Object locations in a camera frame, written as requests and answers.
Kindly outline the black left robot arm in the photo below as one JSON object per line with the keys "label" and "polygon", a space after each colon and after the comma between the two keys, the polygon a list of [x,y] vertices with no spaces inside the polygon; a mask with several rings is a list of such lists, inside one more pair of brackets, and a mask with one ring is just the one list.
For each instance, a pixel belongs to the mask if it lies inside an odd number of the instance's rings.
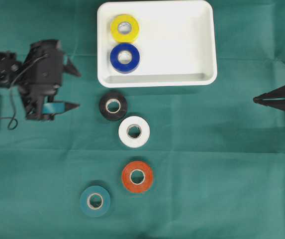
{"label": "black left robot arm", "polygon": [[79,107],[54,99],[65,73],[81,76],[56,39],[32,43],[24,62],[15,53],[0,52],[0,88],[18,87],[27,120],[53,120]]}

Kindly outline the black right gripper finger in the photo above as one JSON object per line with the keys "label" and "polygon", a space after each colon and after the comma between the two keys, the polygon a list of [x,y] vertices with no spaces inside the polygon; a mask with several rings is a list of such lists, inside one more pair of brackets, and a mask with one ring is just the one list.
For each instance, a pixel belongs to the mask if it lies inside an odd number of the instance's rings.
{"label": "black right gripper finger", "polygon": [[266,99],[277,99],[277,98],[285,98],[285,85],[273,91],[270,91],[268,93],[263,93],[257,97],[254,97],[253,101],[266,100]]}
{"label": "black right gripper finger", "polygon": [[253,99],[254,103],[260,104],[266,107],[275,108],[285,112],[285,100],[259,100]]}

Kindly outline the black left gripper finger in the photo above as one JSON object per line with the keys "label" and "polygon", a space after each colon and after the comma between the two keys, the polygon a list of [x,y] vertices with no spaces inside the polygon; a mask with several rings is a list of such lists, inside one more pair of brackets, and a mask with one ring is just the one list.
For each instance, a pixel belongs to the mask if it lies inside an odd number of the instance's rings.
{"label": "black left gripper finger", "polygon": [[68,56],[64,57],[63,70],[64,70],[64,73],[67,73],[67,74],[70,74],[70,75],[73,75],[76,77],[81,76],[81,73],[74,66],[74,64],[72,63],[72,61],[70,60],[70,58]]}
{"label": "black left gripper finger", "polygon": [[74,104],[70,102],[49,102],[43,105],[42,114],[43,115],[58,115],[63,114],[67,111],[78,108],[79,104]]}

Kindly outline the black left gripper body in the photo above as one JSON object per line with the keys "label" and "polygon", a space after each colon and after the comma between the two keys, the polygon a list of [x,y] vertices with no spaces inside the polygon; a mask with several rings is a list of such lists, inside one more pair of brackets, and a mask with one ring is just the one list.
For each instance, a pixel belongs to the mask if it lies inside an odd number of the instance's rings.
{"label": "black left gripper body", "polygon": [[27,120],[53,120],[54,115],[43,115],[45,103],[54,98],[62,85],[64,52],[60,41],[42,40],[31,44],[24,61],[29,67],[18,83]]}

